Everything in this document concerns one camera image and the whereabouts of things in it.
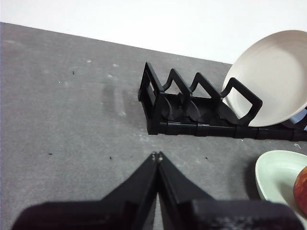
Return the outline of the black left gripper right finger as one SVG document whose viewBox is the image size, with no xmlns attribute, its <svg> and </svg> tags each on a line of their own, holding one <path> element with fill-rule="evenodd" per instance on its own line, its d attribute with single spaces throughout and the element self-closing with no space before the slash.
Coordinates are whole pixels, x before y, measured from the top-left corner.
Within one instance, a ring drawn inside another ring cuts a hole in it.
<svg viewBox="0 0 307 230">
<path fill-rule="evenodd" d="M 261 200 L 217 200 L 157 153 L 158 194 L 166 230 L 302 230 L 283 204 Z"/>
</svg>

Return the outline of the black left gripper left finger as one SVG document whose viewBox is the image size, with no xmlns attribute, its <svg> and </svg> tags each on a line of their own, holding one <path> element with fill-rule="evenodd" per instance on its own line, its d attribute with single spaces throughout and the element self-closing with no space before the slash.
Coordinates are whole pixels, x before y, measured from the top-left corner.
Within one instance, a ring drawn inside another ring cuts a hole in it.
<svg viewBox="0 0 307 230">
<path fill-rule="evenodd" d="M 45 202 L 26 208 L 14 230 L 151 230 L 156 206 L 157 157 L 153 152 L 101 200 Z"/>
</svg>

